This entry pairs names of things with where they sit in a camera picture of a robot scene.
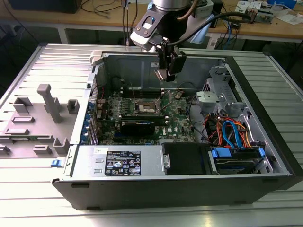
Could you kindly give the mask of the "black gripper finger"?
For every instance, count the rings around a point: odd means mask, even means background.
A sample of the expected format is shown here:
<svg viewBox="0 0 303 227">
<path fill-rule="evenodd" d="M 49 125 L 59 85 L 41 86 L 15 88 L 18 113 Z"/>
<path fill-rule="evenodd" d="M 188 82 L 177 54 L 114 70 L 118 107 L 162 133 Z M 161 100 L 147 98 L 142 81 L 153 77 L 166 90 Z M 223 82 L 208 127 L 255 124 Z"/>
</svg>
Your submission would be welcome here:
<svg viewBox="0 0 303 227">
<path fill-rule="evenodd" d="M 174 47 L 168 58 L 167 77 L 166 81 L 171 82 L 175 80 L 176 74 L 180 73 L 186 61 L 186 54 L 180 51 L 178 47 Z"/>
<path fill-rule="evenodd" d="M 159 68 L 165 69 L 166 71 L 169 70 L 169 65 L 171 64 L 172 47 L 169 44 L 169 39 L 163 39 L 160 44 L 157 45 Z"/>
</svg>

